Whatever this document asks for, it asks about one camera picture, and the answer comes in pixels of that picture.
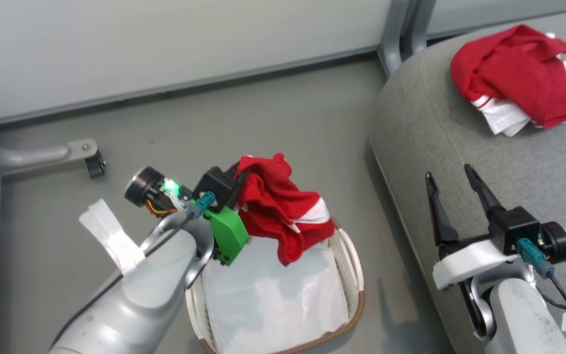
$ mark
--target sofa cushion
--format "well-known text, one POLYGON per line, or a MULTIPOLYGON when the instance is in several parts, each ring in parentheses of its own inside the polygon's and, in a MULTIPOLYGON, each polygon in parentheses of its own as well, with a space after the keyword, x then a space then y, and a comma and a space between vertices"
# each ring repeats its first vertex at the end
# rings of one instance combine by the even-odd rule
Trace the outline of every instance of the sofa cushion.
MULTIPOLYGON (((566 13, 524 23, 566 40, 566 13)), ((481 352, 483 343, 473 335, 460 291, 435 288, 432 269, 438 253, 425 173, 433 172, 447 215, 462 238, 484 234, 487 226, 464 174, 465 163, 476 168, 504 206, 523 206, 541 222, 553 220, 566 228, 566 125, 549 130, 528 125, 512 138, 493 135, 481 113, 458 95, 449 72, 464 43, 511 26, 452 38, 408 59, 381 92, 371 126, 375 155, 458 354, 481 352)), ((566 289, 566 263, 556 268, 566 289)), ((539 286, 563 302, 550 282, 539 280, 539 286)), ((564 311, 550 311, 560 324, 564 311)))

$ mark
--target red and white garment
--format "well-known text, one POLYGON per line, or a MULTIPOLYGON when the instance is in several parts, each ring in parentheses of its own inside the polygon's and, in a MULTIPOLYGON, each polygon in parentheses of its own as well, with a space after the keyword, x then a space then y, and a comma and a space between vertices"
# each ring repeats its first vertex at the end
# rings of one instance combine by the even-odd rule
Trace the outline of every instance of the red and white garment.
POLYGON ((460 94, 494 134, 566 123, 566 42, 519 25, 465 44, 451 63, 460 94))
POLYGON ((236 177, 244 171, 248 174, 238 198, 238 214, 249 235, 279 240, 281 264, 298 260, 303 251, 333 235, 324 200, 290 181, 292 168, 283 154, 272 159, 243 156, 236 177))

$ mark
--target white plastic bag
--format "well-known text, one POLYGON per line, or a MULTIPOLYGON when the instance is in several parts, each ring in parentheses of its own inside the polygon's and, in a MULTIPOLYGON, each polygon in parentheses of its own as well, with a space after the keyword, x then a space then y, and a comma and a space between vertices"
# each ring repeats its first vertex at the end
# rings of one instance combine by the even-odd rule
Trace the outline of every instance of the white plastic bag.
POLYGON ((284 267, 277 246, 254 237, 231 266, 205 267, 204 300, 222 354, 287 350, 348 322, 333 251, 317 244, 284 267))

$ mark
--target metal chair leg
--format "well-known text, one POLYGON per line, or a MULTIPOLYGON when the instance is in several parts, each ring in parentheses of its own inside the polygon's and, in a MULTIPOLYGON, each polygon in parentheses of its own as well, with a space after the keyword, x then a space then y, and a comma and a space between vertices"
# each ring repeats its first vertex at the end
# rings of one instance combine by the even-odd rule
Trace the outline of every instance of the metal chair leg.
POLYGON ((106 162, 102 159, 97 143, 93 139, 81 139, 53 146, 15 150, 0 147, 0 174, 14 173, 42 168, 54 164, 84 159, 90 177, 104 174, 106 162))
POLYGON ((427 29, 436 0, 412 0, 414 11, 403 33, 403 47, 409 56, 427 48, 427 29))
POLYGON ((402 64, 399 42, 409 2, 393 0, 390 3, 384 34, 379 43, 379 58, 388 77, 402 64))

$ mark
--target black caster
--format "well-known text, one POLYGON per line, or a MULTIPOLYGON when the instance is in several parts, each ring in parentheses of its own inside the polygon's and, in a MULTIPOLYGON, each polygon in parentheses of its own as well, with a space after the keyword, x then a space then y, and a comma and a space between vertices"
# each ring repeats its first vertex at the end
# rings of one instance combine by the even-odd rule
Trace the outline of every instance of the black caster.
POLYGON ((87 164, 88 176, 90 179, 95 179, 104 175, 106 171, 106 161, 102 158, 99 150, 92 157, 87 157, 85 159, 87 164))

